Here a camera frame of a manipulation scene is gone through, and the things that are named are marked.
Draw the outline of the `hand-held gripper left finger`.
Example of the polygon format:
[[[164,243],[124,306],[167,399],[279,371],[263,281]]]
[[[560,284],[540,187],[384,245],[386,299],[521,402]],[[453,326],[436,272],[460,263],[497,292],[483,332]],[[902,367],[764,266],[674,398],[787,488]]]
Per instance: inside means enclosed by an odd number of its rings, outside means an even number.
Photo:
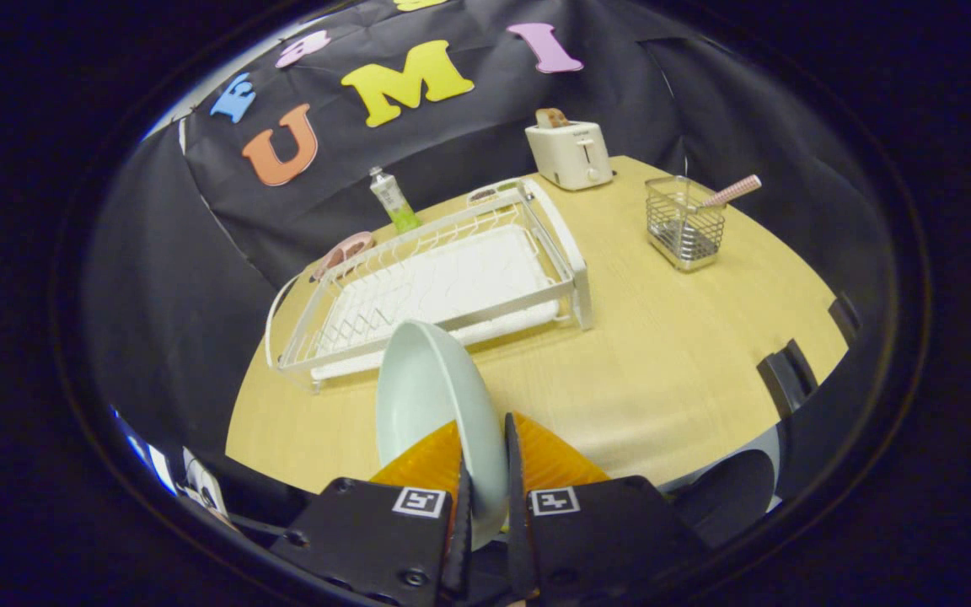
[[[444,423],[373,480],[333,480],[272,552],[351,604],[443,606],[466,587],[471,487],[458,428]]]

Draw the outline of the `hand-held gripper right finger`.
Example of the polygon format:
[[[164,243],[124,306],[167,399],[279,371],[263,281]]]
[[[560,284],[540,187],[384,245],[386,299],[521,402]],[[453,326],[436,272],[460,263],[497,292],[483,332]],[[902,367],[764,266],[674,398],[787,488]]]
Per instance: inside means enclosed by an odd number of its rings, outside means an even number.
[[[507,567],[528,606],[636,606],[708,553],[662,493],[639,475],[527,488],[528,450],[505,417]]]

